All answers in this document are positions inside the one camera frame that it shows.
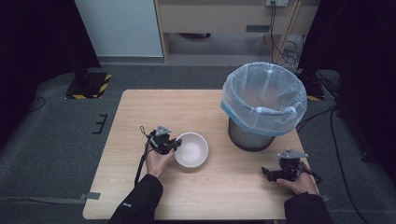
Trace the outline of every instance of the trash bag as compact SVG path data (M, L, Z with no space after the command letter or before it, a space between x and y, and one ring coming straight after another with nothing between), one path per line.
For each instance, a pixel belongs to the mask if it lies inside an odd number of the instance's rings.
M222 94L221 108L230 118L229 129L234 123L233 129L240 128L244 135L257 134L257 139L274 138L293 130L307 105L300 79L271 63L247 63L239 67L228 75ZM243 143L246 137L242 133L238 131L240 137L230 137Z

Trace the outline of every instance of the wall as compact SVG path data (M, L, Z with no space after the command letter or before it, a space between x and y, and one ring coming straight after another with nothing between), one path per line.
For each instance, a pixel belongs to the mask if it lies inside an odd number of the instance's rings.
M163 56L154 1L75 2L99 58Z

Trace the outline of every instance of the wall outlet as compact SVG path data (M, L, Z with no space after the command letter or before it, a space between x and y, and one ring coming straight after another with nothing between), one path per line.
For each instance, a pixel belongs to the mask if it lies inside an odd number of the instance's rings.
M272 7L274 3L276 4L277 7L286 7L289 3L289 0L267 0L265 5L267 7Z

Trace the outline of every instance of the white bowl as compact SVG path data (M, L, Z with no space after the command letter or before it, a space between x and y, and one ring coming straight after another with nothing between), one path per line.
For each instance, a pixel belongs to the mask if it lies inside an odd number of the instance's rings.
M177 139L182 139L181 146L175 152L175 159L180 165L195 168L206 161L209 147L200 134L183 133Z

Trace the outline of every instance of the trash bin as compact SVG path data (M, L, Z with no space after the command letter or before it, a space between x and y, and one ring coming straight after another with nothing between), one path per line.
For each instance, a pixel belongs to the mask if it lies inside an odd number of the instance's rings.
M229 116L228 133L246 151L270 146L293 130L306 111L303 83L289 70L271 63L247 63L228 75L221 108Z

